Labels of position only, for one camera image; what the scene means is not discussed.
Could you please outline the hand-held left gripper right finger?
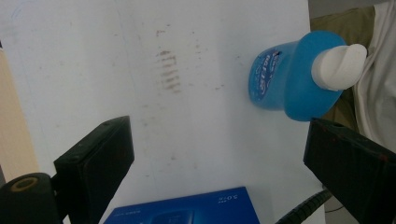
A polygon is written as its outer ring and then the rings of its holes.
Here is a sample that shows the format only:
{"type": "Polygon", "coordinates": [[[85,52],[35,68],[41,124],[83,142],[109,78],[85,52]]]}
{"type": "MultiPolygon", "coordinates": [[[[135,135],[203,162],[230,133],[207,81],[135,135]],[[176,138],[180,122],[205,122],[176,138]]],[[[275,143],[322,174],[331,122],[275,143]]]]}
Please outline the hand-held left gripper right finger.
{"type": "Polygon", "coordinates": [[[339,123],[313,119],[304,164],[360,224],[396,218],[396,153],[339,123]]]}

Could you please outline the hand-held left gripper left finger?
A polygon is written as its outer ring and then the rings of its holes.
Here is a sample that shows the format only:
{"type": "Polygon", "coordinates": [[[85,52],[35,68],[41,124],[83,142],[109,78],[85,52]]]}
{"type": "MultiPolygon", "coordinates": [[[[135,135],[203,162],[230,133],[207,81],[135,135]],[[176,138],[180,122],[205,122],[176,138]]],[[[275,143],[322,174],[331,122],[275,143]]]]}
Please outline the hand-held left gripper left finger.
{"type": "Polygon", "coordinates": [[[72,224],[98,224],[133,161],[130,118],[101,123],[54,162],[61,213],[72,224]]]}

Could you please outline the blue bottle with white cap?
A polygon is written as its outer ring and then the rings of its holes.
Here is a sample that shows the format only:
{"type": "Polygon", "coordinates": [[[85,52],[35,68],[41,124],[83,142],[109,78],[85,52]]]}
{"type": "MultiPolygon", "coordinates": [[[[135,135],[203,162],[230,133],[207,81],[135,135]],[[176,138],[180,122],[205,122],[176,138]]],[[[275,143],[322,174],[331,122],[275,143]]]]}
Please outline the blue bottle with white cap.
{"type": "Polygon", "coordinates": [[[311,32],[256,57],[248,78],[249,99],[294,120],[320,118],[361,79],[366,57],[362,44],[348,45],[329,31],[311,32]]]}

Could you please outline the white cloth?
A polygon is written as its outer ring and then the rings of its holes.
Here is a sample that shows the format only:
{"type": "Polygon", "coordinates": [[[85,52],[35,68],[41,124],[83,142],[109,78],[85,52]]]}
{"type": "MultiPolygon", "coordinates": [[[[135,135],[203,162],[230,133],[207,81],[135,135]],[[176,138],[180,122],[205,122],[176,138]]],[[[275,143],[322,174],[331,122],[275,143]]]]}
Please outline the white cloth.
{"type": "Polygon", "coordinates": [[[362,135],[396,153],[396,0],[374,5],[369,56],[354,86],[362,135]]]}

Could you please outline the light wooden board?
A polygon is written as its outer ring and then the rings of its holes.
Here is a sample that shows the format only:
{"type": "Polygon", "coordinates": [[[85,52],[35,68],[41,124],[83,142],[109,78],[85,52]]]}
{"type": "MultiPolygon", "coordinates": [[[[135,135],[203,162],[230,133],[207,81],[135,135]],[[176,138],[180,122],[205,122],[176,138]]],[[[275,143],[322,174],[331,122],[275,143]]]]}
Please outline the light wooden board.
{"type": "Polygon", "coordinates": [[[7,56],[0,47],[0,167],[6,181],[39,170],[7,56]]]}

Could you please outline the blue printed box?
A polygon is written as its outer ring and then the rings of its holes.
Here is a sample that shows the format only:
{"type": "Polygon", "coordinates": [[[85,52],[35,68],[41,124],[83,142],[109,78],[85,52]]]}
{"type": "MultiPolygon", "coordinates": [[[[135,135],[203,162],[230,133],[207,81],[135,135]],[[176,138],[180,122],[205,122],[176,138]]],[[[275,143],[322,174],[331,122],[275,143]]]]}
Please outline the blue printed box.
{"type": "Polygon", "coordinates": [[[104,224],[260,224],[245,187],[115,208],[104,224]]]}

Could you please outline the olive cloth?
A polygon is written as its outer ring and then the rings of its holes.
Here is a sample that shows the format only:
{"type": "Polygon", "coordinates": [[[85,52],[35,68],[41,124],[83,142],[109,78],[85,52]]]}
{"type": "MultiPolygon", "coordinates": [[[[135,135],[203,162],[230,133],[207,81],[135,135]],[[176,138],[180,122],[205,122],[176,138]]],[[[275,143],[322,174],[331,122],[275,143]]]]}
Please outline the olive cloth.
{"type": "MultiPolygon", "coordinates": [[[[314,18],[310,21],[312,31],[330,31],[340,35],[348,45],[361,44],[368,48],[373,38],[375,9],[352,8],[341,13],[314,18]]],[[[359,130],[356,121],[353,88],[344,90],[324,119],[335,121],[351,130],[359,130]]]]}

